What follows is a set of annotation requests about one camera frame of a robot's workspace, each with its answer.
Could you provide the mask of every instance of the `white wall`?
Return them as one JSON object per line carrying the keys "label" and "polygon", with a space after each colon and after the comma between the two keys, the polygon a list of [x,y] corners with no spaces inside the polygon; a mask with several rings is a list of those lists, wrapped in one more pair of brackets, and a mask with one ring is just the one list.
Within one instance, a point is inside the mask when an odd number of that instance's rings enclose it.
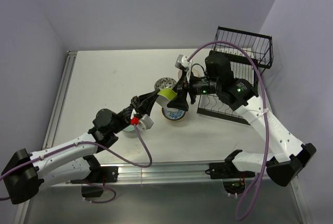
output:
{"label": "white wall", "polygon": [[[15,151],[42,147],[66,52],[35,0],[0,0],[0,7],[2,171]],[[12,223],[16,209],[0,202],[0,222]]]}
{"label": "white wall", "polygon": [[274,0],[37,0],[67,49],[196,47],[218,25],[258,32]]}
{"label": "white wall", "polygon": [[265,72],[277,117],[317,153],[300,173],[315,223],[332,223],[333,0],[276,0],[261,33],[274,39]]}

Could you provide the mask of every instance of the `white table surface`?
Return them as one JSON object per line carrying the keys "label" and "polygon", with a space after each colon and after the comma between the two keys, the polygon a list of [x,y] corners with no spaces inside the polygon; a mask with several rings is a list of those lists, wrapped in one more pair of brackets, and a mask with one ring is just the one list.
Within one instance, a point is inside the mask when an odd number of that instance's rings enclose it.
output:
{"label": "white table surface", "polygon": [[[109,108],[118,113],[134,95],[154,90],[162,77],[177,79],[174,67],[179,54],[194,49],[130,51],[79,51],[53,146],[70,141],[90,129],[96,113]],[[209,49],[200,51],[194,63],[204,65]],[[251,126],[196,113],[199,97],[178,122],[165,119],[156,104],[151,112],[154,126],[142,133],[153,162],[224,159],[235,149],[263,153],[264,141]],[[135,133],[120,132],[111,149],[134,162],[148,162]],[[107,152],[96,154],[100,163],[123,163]]]}

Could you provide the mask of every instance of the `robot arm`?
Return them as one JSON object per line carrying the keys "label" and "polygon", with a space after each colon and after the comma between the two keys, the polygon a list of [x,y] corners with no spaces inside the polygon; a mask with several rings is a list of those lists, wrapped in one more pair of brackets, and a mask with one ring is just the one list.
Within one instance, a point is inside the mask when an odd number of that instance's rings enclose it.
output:
{"label": "robot arm", "polygon": [[80,137],[46,150],[14,153],[2,172],[2,178],[13,204],[31,199],[39,189],[71,180],[84,179],[94,182],[101,176],[101,166],[94,154],[109,148],[120,132],[131,124],[132,113],[141,129],[150,129],[153,122],[149,115],[158,98],[159,90],[135,96],[129,107],[118,114],[101,109],[93,120],[94,127]]}
{"label": "robot arm", "polygon": [[[213,54],[205,59],[207,74],[201,78],[191,75],[188,80],[189,69],[187,67],[190,65],[186,61],[183,56],[178,57],[176,67],[183,69],[183,75],[175,87],[177,97],[169,102],[168,107],[187,110],[187,94],[190,96],[191,104],[195,102],[196,95],[216,94],[221,102],[247,120],[263,140],[265,140],[266,134],[263,114],[266,113],[272,151],[267,157],[266,172],[275,183],[287,186],[307,165],[316,153],[316,148],[311,143],[301,142],[282,125],[271,111],[262,108],[260,95],[247,80],[234,78],[230,61],[223,53]],[[225,159],[223,168],[219,171],[211,171],[211,175],[220,173],[221,179],[228,178],[227,173],[260,172],[264,162],[263,157],[263,154],[251,154],[242,150],[234,151]]]}

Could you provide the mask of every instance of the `red connector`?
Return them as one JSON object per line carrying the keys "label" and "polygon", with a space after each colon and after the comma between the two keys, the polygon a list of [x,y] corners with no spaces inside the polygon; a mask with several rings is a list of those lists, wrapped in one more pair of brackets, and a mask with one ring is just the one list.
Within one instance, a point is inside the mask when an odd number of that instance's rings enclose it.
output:
{"label": "red connector", "polygon": [[133,117],[133,119],[131,119],[131,124],[132,125],[138,125],[139,124],[139,118]]}

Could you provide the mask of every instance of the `black wire basket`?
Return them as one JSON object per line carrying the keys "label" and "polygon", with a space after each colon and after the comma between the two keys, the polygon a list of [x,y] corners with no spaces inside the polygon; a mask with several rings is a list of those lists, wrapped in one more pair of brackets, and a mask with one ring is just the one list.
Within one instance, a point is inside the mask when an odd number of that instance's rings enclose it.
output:
{"label": "black wire basket", "polygon": [[[265,69],[269,69],[273,63],[273,43],[272,37],[247,31],[234,30],[218,27],[215,41],[226,41],[241,47],[253,60],[262,74]],[[235,78],[248,80],[257,90],[258,77],[255,74],[250,61],[239,50],[227,44],[214,44],[209,54],[222,52],[230,60],[231,69]],[[238,123],[248,124],[248,122],[229,106],[223,104],[217,95],[202,95],[199,99],[197,109],[198,114],[226,119]]]}

